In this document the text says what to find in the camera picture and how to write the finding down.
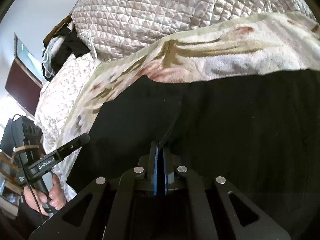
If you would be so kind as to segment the person's left hand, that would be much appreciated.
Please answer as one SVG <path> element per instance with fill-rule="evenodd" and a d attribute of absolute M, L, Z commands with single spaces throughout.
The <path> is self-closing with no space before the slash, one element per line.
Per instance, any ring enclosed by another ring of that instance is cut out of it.
<path fill-rule="evenodd" d="M 61 188 L 61 184 L 59 181 L 59 178 L 56 174 L 52 174 L 52 182 L 53 182 L 53 187 L 51 188 L 50 192 L 48 193 L 49 199 L 50 199 L 50 205 L 54 207 L 56 210 L 62 209 L 65 204 L 66 204 L 66 198 L 64 195 L 64 191 Z M 36 198 L 36 201 L 33 198 L 32 192 L 28 187 L 25 187 L 23 189 L 23 195 L 26 204 L 33 210 L 39 212 L 39 209 L 37 206 L 39 206 L 40 211 L 43 215 L 47 216 L 48 213 L 44 211 L 42 203 L 48 202 L 47 196 L 37 190 L 33 189 L 34 196 Z"/>

